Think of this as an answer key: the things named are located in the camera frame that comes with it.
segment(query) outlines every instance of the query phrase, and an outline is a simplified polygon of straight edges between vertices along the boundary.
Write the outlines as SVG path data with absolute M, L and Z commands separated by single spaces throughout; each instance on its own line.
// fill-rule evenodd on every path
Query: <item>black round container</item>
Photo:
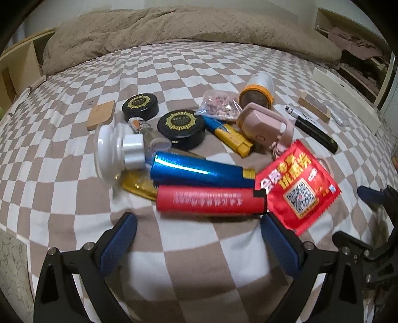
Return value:
M 172 142 L 172 147 L 190 150 L 205 139 L 205 121 L 192 110 L 176 110 L 158 122 L 158 131 Z
M 122 111 L 126 122 L 133 117 L 147 121 L 159 112 L 158 98 L 151 93 L 135 95 L 123 103 Z

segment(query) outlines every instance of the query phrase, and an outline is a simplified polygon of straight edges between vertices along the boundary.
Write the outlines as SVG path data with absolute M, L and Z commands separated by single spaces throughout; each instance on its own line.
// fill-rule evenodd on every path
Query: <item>metal pin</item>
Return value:
M 308 251 L 311 251 L 315 249 L 315 245 L 311 241 L 305 241 L 304 248 Z
M 83 246 L 83 249 L 89 251 L 93 249 L 95 245 L 96 244 L 94 242 L 86 242 Z
M 349 255 L 350 254 L 350 249 L 349 247 L 342 247 L 341 251 L 343 252 L 343 254 L 345 255 Z
M 50 256 L 53 256 L 53 255 L 55 255 L 55 253 L 58 251 L 58 248 L 56 248 L 56 247 L 51 247 L 48 251 L 47 251 L 47 254 L 48 255 L 50 255 Z

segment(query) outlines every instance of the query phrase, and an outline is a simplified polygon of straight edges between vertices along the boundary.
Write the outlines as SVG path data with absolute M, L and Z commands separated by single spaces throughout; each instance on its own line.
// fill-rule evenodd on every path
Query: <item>qr code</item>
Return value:
M 300 179 L 283 197 L 299 219 L 305 217 L 319 202 L 319 199 L 304 179 Z

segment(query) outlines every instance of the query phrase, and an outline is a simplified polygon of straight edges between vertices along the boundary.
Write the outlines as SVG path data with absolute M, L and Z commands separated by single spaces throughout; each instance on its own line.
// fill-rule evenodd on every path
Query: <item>black pen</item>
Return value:
M 286 106 L 285 110 L 288 114 L 290 114 L 293 118 L 296 119 L 295 126 L 297 128 L 301 129 L 307 135 L 314 138 L 317 142 L 319 142 L 332 154 L 336 153 L 338 149 L 336 141 L 334 141 L 330 136 L 328 136 L 326 133 L 320 130 L 313 123 L 301 117 L 300 113 L 296 112 L 294 108 Z

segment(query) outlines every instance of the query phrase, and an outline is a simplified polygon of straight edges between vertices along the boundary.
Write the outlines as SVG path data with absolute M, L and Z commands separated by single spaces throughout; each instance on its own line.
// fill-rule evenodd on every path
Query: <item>red lighter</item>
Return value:
M 162 214 L 247 216 L 267 212 L 265 189 L 160 185 L 156 207 Z

